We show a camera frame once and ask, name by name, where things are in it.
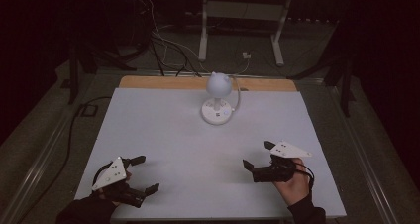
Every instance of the small white object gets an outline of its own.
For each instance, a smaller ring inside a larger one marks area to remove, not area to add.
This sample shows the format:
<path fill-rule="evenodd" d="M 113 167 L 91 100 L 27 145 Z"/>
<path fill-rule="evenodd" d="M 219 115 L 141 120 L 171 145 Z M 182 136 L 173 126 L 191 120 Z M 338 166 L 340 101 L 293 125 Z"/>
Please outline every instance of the small white object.
<path fill-rule="evenodd" d="M 99 188 L 108 186 L 117 181 L 123 180 L 127 177 L 126 169 L 124 168 L 123 160 L 118 157 L 108 169 L 102 174 L 102 176 L 92 186 L 92 190 L 96 191 Z"/>
<path fill-rule="evenodd" d="M 222 99 L 232 91 L 232 81 L 224 73 L 212 72 L 207 80 L 207 92 L 213 97 L 201 106 L 201 115 L 204 121 L 213 125 L 222 125 L 232 116 L 232 106 Z"/>
<path fill-rule="evenodd" d="M 251 58 L 251 54 L 250 53 L 247 53 L 247 52 L 243 52 L 242 53 L 242 57 L 243 58 Z"/>
<path fill-rule="evenodd" d="M 306 152 L 284 141 L 277 143 L 275 147 L 269 150 L 269 152 L 275 156 L 283 157 L 283 158 L 312 157 L 311 153 Z"/>

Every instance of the black sleeve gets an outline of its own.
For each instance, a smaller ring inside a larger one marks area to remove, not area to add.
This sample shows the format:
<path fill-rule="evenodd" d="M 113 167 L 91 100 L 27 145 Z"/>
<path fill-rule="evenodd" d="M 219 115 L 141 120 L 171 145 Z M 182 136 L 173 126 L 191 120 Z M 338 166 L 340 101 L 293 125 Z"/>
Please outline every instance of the black sleeve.
<path fill-rule="evenodd" d="M 112 201 L 89 196 L 74 200 L 56 217 L 56 224 L 105 224 L 109 223 L 116 206 Z"/>
<path fill-rule="evenodd" d="M 305 198 L 288 207 L 293 215 L 295 224 L 325 224 L 325 210 L 315 207 L 312 203 L 312 195 L 309 193 Z"/>

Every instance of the metal stand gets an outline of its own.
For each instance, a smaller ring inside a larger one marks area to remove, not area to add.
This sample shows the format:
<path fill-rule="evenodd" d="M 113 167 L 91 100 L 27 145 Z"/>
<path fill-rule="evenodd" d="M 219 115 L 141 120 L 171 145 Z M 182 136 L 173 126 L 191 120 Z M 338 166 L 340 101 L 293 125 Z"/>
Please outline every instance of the metal stand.
<path fill-rule="evenodd" d="M 275 56 L 275 63 L 277 65 L 284 65 L 278 40 L 280 39 L 281 31 L 287 18 L 290 2 L 291 0 L 286 0 L 284 5 L 267 5 L 203 0 L 201 40 L 198 59 L 203 62 L 207 58 L 207 17 L 257 19 L 278 21 L 277 31 L 275 34 L 271 35 L 270 40 Z"/>

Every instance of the wire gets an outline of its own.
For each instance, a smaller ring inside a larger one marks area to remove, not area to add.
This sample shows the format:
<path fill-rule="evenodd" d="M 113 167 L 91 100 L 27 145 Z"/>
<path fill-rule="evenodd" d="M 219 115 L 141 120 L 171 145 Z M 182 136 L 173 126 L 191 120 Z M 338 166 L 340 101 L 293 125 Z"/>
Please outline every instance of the wire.
<path fill-rule="evenodd" d="M 309 174 L 306 171 L 301 171 L 301 170 L 298 170 L 298 169 L 296 170 L 296 172 L 299 172 L 299 173 L 302 173 L 302 174 L 305 174 L 305 175 L 308 175 L 309 176 L 309 189 L 312 190 L 312 187 L 313 187 L 314 182 L 315 182 L 315 174 L 306 165 L 303 165 L 303 164 L 300 164 L 300 163 L 295 163 L 295 164 L 298 165 L 298 166 L 301 166 L 301 167 L 304 167 L 304 168 L 308 169 L 308 171 L 310 172 L 310 174 Z"/>
<path fill-rule="evenodd" d="M 242 100 L 241 99 L 241 86 L 239 85 L 238 79 L 234 75 L 232 75 L 232 77 L 234 78 L 234 81 L 235 81 L 235 83 L 237 84 L 237 87 L 238 87 L 238 101 L 237 101 L 237 105 L 234 108 L 232 108 L 232 112 L 236 112 L 236 111 L 238 111 L 239 106 L 241 105 L 241 100 Z"/>
<path fill-rule="evenodd" d="M 238 75 L 238 74 L 241 74 L 241 73 L 247 71 L 248 67 L 250 67 L 250 58 L 247 58 L 247 66 L 245 66 L 245 68 L 241 72 L 234 73 L 234 75 Z"/>
<path fill-rule="evenodd" d="M 149 0 L 149 2 L 151 3 L 151 14 L 152 14 L 152 20 L 154 21 L 154 26 L 155 26 L 155 29 L 156 29 L 156 35 L 159 38 L 161 38 L 161 40 L 163 41 L 163 44 L 164 44 L 164 54 L 163 54 L 163 60 L 162 61 L 165 61 L 166 60 L 167 45 L 164 43 L 164 39 L 158 31 L 158 26 L 157 26 L 157 22 L 155 20 L 155 13 L 154 13 L 154 8 L 155 8 L 154 2 L 152 2 L 152 0 Z"/>
<path fill-rule="evenodd" d="M 198 59 L 198 55 L 191 49 L 191 48 L 189 48 L 189 47 L 187 47 L 187 46 L 185 46 L 185 45 L 183 45 L 183 44 L 179 44 L 179 43 L 176 43 L 176 42 L 173 42 L 173 41 L 170 41 L 170 40 L 168 40 L 168 39 L 164 39 L 164 38 L 161 38 L 164 42 L 167 42 L 167 43 L 172 43 L 172 44 L 174 44 L 174 45 L 177 45 L 177 46 L 179 46 L 179 47 L 183 47 L 183 48 L 185 48 L 185 49 L 187 49 L 187 50 L 189 50 L 197 59 Z M 203 66 L 203 64 L 199 61 L 198 62 L 199 64 L 200 64 L 200 67 L 201 67 L 201 69 L 203 69 L 205 72 L 208 72 L 208 73 L 210 73 L 210 71 L 209 70 L 207 70 L 206 68 L 204 68 L 204 66 Z"/>
<path fill-rule="evenodd" d="M 50 182 L 50 184 L 46 187 L 46 189 L 44 189 L 44 191 L 40 194 L 40 196 L 28 208 L 28 210 L 21 216 L 21 218 L 19 219 L 19 221 L 17 223 L 22 223 L 22 221 L 28 216 L 28 214 L 32 211 L 32 209 L 34 209 L 34 207 L 43 199 L 43 197 L 46 195 L 46 193 L 50 190 L 50 188 L 55 184 L 55 182 L 58 180 L 59 176 L 62 174 L 62 171 L 64 170 L 64 168 L 67 165 L 67 162 L 68 162 L 68 160 L 70 158 L 71 137 L 72 137 L 72 133 L 73 133 L 73 125 L 74 125 L 75 119 L 80 114 L 80 111 L 82 111 L 83 108 L 85 108 L 88 105 L 90 105 L 91 102 L 94 102 L 94 101 L 99 100 L 99 99 L 109 99 L 109 98 L 111 98 L 111 97 L 97 97 L 97 98 L 94 98 L 94 99 L 92 99 L 92 100 L 84 103 L 84 104 L 80 104 L 79 105 L 79 107 L 77 108 L 77 111 L 74 113 L 74 115 L 73 115 L 73 117 L 71 119 L 70 128 L 69 128 L 69 135 L 68 135 L 68 139 L 67 139 L 67 150 L 66 150 L 64 162 L 62 163 L 62 165 L 61 165 L 58 173 L 52 179 L 52 181 Z"/>
<path fill-rule="evenodd" d="M 157 53 L 157 50 L 155 48 L 155 44 L 154 43 L 151 43 L 151 45 L 152 45 L 152 50 L 153 50 L 154 55 L 155 55 L 155 59 L 157 60 L 157 66 L 158 66 L 158 69 L 160 70 L 160 74 L 162 76 L 164 76 L 163 68 L 161 67 L 160 58 L 159 58 L 158 53 Z"/>
<path fill-rule="evenodd" d="M 175 51 L 177 51 L 177 52 L 179 52 L 180 54 L 183 55 L 183 57 L 185 59 L 184 64 L 167 64 L 167 63 L 163 62 L 161 59 L 159 60 L 159 63 L 161 63 L 162 65 L 164 65 L 166 67 L 169 67 L 173 70 L 178 70 L 178 73 L 176 74 L 176 76 L 178 76 L 183 70 L 186 70 L 188 72 L 194 73 L 195 76 L 201 77 L 201 75 L 195 70 L 194 66 L 192 65 L 191 61 L 189 60 L 189 58 L 185 54 L 185 52 L 177 44 L 173 44 L 172 42 L 169 42 L 169 43 L 172 45 L 172 47 L 166 45 L 169 49 L 173 49 L 173 50 L 175 50 Z M 172 66 L 182 66 L 182 68 L 174 68 Z"/>

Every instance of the white tabletop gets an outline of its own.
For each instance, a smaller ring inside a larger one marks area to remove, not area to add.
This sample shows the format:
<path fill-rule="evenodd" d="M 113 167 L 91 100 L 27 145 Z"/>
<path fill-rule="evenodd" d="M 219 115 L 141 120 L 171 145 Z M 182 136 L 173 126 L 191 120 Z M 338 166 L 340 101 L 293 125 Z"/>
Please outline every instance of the white tabletop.
<path fill-rule="evenodd" d="M 118 156 L 146 156 L 128 170 L 129 184 L 160 183 L 141 208 L 122 205 L 114 220 L 278 219 L 290 217 L 271 183 L 254 183 L 242 159 L 269 166 L 263 142 L 284 140 L 313 154 L 313 202 L 328 217 L 345 216 L 322 148 L 299 92 L 242 92 L 241 107 L 224 125 L 200 116 L 205 90 L 117 88 L 75 198 L 90 194 L 93 176 Z M 237 102 L 236 92 L 226 98 Z"/>

